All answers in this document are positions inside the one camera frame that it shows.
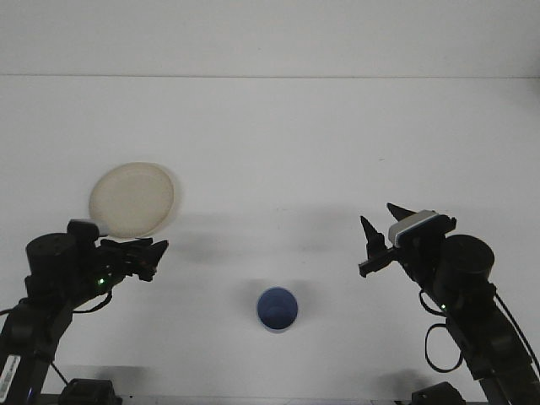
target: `beige plate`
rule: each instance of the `beige plate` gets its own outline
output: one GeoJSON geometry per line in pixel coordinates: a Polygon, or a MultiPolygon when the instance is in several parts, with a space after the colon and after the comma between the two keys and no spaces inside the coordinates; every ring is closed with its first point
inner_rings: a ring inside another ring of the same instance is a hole
{"type": "Polygon", "coordinates": [[[151,233],[174,203],[174,186],[157,165],[128,163],[104,175],[90,195],[90,217],[104,222],[109,235],[133,238],[151,233]]]}

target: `label sticker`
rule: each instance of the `label sticker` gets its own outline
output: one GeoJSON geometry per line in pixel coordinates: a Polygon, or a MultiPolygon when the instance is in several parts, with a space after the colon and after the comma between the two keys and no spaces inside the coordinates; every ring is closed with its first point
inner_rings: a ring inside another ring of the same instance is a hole
{"type": "Polygon", "coordinates": [[[8,397],[9,387],[14,380],[19,363],[20,356],[10,354],[6,360],[6,365],[3,366],[3,371],[0,375],[0,403],[4,403],[8,397]]]}

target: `black cable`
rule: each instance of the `black cable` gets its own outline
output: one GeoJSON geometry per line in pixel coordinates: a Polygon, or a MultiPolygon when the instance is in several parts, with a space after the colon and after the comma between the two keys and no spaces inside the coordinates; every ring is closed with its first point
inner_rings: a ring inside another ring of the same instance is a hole
{"type": "Polygon", "coordinates": [[[89,314],[90,312],[96,312],[103,308],[105,305],[109,304],[112,300],[112,290],[109,291],[109,294],[107,294],[107,298],[105,298],[103,301],[101,301],[98,305],[96,305],[94,308],[91,308],[89,310],[74,310],[73,314],[89,314]]]}
{"type": "Polygon", "coordinates": [[[433,308],[429,308],[429,306],[425,303],[424,298],[422,297],[422,294],[425,293],[423,289],[420,290],[418,293],[418,297],[420,298],[420,304],[422,304],[423,308],[428,311],[431,315],[437,315],[437,316],[446,316],[444,312],[441,312],[439,310],[434,310],[433,308]]]}
{"type": "Polygon", "coordinates": [[[457,364],[454,367],[452,367],[451,369],[441,369],[441,368],[437,367],[435,364],[433,364],[433,362],[429,359],[429,355],[428,355],[428,337],[429,337],[429,334],[431,333],[431,331],[433,331],[437,327],[444,327],[446,329],[446,325],[444,323],[435,323],[434,325],[431,325],[431,327],[429,327],[427,333],[425,334],[425,343],[424,343],[425,360],[428,362],[429,367],[431,367],[433,370],[437,371],[438,373],[450,373],[451,371],[458,369],[459,366],[462,365],[462,363],[463,363],[463,352],[460,350],[460,352],[459,352],[459,360],[457,361],[457,364]]]}
{"type": "Polygon", "coordinates": [[[532,350],[531,345],[527,341],[527,338],[525,337],[525,334],[521,330],[520,326],[517,324],[517,321],[514,318],[514,316],[512,316],[512,314],[510,313],[510,310],[508,309],[508,307],[505,305],[505,303],[503,302],[503,300],[499,297],[499,295],[497,293],[495,293],[495,298],[499,302],[500,306],[502,306],[503,310],[505,310],[506,315],[508,316],[508,318],[510,319],[510,321],[514,325],[514,328],[519,333],[521,340],[525,344],[527,351],[529,352],[529,354],[532,357],[532,361],[534,361],[534,365],[537,367],[538,375],[540,376],[540,364],[538,363],[537,356],[534,354],[534,351],[532,350]]]}
{"type": "Polygon", "coordinates": [[[51,366],[58,373],[60,378],[62,378],[62,381],[64,381],[64,384],[66,384],[66,386],[67,386],[69,383],[68,383],[68,380],[66,380],[66,377],[63,376],[63,374],[60,372],[58,367],[56,367],[56,365],[53,362],[51,362],[51,366]]]}

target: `table surface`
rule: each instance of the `table surface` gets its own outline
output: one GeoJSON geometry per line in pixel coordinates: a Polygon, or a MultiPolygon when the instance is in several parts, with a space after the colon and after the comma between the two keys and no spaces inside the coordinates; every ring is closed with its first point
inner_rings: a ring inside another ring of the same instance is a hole
{"type": "MultiPolygon", "coordinates": [[[[122,405],[406,405],[410,401],[380,400],[321,400],[277,398],[218,398],[218,397],[145,397],[120,396],[122,405]]],[[[57,405],[58,395],[42,394],[36,405],[57,405]]],[[[487,402],[467,402],[467,405],[484,405],[487,402]]]]}

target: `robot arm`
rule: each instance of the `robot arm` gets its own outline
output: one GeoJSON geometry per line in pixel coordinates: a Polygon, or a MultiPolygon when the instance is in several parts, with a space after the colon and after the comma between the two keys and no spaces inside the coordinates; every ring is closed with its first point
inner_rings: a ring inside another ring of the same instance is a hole
{"type": "Polygon", "coordinates": [[[388,204],[397,219],[384,236],[362,218],[368,260],[360,274],[398,261],[407,275],[437,304],[448,332],[462,352],[474,380],[492,405],[540,403],[540,382],[532,359],[510,321],[495,304],[499,299],[488,281],[494,254],[481,240],[446,234],[456,220],[434,211],[415,213],[388,204]]]}
{"type": "Polygon", "coordinates": [[[166,240],[102,240],[97,225],[71,221],[65,234],[43,235],[26,246],[28,297],[9,313],[0,334],[0,404],[30,405],[41,392],[73,310],[127,275],[151,281],[166,240]]]}

